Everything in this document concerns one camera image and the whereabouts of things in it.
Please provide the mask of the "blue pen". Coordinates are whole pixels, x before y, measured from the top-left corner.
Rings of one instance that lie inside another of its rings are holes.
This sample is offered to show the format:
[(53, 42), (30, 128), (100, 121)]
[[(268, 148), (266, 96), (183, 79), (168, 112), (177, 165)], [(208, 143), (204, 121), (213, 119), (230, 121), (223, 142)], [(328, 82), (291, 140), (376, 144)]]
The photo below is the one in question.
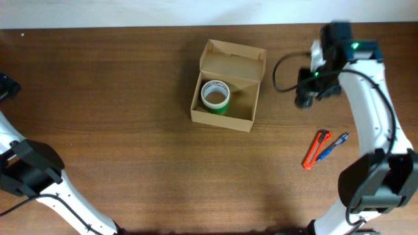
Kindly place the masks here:
[(348, 138), (349, 133), (340, 135), (329, 147), (327, 147), (316, 159), (317, 162), (322, 161), (326, 158), (335, 148), (341, 146)]

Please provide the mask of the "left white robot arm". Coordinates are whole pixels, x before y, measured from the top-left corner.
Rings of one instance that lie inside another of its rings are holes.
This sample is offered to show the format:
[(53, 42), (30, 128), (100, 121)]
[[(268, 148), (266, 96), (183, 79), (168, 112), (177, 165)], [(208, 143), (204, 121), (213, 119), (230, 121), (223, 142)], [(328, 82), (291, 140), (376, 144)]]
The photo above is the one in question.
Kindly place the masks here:
[(79, 234), (127, 234), (96, 210), (74, 187), (65, 164), (48, 144), (22, 136), (1, 114), (1, 190), (27, 200), (1, 216), (36, 200), (60, 215)]

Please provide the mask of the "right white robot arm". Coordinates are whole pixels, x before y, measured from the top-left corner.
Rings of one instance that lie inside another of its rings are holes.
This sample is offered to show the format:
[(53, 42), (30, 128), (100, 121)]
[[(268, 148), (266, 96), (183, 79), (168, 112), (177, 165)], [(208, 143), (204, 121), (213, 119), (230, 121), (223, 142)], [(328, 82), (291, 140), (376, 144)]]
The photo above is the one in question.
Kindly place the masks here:
[(348, 22), (331, 22), (302, 69), (296, 105), (344, 91), (359, 137), (360, 157), (340, 173), (338, 200), (308, 225), (309, 234), (353, 234), (382, 214), (405, 206), (417, 190), (417, 154), (394, 110), (383, 56), (374, 41), (355, 40)]

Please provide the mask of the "brown cardboard box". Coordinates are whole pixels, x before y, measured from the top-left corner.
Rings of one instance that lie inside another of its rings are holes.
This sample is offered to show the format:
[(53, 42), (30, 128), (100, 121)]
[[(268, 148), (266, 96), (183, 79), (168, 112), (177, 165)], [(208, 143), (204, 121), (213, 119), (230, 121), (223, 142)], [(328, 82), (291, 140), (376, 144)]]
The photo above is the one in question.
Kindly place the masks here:
[(210, 39), (199, 61), (191, 120), (250, 132), (265, 70), (265, 49)]

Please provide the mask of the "orange utility knife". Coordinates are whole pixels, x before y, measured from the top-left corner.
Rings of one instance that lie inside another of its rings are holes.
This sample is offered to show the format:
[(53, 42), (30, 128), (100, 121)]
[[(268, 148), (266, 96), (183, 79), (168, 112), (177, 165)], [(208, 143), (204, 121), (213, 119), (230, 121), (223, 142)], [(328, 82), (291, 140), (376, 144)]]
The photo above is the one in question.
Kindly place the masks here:
[(319, 130), (313, 139), (313, 142), (306, 154), (306, 157), (302, 163), (302, 166), (306, 170), (311, 170), (314, 164), (317, 162), (319, 154), (326, 142), (332, 137), (332, 133), (327, 130)]

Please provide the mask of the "white tape roll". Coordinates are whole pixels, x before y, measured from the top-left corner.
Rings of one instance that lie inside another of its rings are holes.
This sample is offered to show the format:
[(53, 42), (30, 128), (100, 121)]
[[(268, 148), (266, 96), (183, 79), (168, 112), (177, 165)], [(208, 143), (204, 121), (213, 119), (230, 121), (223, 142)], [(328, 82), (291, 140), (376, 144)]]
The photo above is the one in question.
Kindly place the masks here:
[(210, 80), (201, 89), (201, 99), (205, 102), (219, 104), (229, 102), (231, 96), (230, 89), (225, 82), (220, 80)]

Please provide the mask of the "green tape roll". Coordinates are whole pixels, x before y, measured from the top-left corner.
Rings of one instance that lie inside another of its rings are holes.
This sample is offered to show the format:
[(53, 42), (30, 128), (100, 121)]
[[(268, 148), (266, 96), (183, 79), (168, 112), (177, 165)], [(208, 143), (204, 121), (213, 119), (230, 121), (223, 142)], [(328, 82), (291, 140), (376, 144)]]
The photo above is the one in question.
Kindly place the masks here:
[(227, 109), (229, 107), (229, 103), (228, 102), (222, 102), (222, 103), (219, 103), (219, 104), (213, 104), (213, 103), (205, 102), (204, 107), (211, 114), (223, 115), (227, 111)]

